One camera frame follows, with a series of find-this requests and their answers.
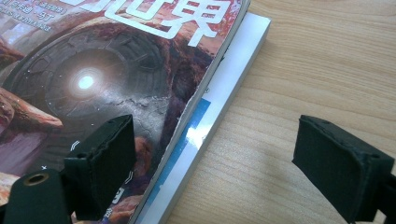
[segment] magazine title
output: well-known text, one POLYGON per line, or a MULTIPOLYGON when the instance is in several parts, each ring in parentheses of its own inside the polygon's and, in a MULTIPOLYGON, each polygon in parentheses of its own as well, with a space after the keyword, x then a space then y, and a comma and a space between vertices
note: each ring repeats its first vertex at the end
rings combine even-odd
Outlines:
POLYGON ((227 0, 153 0, 150 2, 144 0, 128 2, 127 0, 59 0, 58 4, 52 2, 0 0, 0 20, 6 15, 16 21, 49 32, 58 16, 70 13, 67 12, 67 8, 79 7, 92 13, 104 12, 104 16, 113 21, 166 39, 174 38, 186 22, 195 22, 196 28, 189 46, 196 47, 203 36, 215 37, 217 35, 218 32, 213 31, 209 25, 221 23, 231 4, 227 0), (162 19, 159 23, 162 28, 147 25, 148 21, 155 19, 161 9, 169 10, 173 18, 162 19))

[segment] white book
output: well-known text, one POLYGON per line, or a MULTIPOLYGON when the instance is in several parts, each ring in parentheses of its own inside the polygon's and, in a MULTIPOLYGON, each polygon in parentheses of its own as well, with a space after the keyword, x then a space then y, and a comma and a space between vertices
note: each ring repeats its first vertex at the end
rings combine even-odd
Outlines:
POLYGON ((247 13, 136 219, 164 223, 253 63, 271 20, 247 13))

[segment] wooden surface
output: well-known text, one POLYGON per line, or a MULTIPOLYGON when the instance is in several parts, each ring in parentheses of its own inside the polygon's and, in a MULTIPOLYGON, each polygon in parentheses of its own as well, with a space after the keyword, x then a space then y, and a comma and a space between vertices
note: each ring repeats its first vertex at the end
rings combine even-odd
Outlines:
POLYGON ((272 19, 269 35, 168 222, 345 223, 290 162, 298 118, 396 158, 396 2, 252 0, 249 11, 272 19))

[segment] clamp jaw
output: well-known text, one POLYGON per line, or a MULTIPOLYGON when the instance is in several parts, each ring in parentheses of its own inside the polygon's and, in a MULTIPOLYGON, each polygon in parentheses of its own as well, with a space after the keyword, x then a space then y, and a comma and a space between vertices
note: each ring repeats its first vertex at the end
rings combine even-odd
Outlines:
POLYGON ((396 223, 394 159, 327 120, 302 115, 293 163, 348 223, 379 209, 396 223))
POLYGON ((64 158, 64 169, 18 179, 0 207, 4 224, 70 224, 103 217, 136 162, 132 115, 104 123, 64 158))

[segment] magazine cover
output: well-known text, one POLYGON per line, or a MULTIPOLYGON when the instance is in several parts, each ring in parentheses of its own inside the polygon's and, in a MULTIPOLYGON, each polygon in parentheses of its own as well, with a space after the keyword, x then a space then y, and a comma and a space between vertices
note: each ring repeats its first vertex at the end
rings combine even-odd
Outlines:
POLYGON ((102 123, 133 114, 137 162, 98 221, 127 223, 247 7, 240 0, 0 0, 0 202, 19 176, 61 171, 64 156, 102 123))
POLYGON ((166 222, 261 49, 270 23, 247 13, 135 223, 166 222))

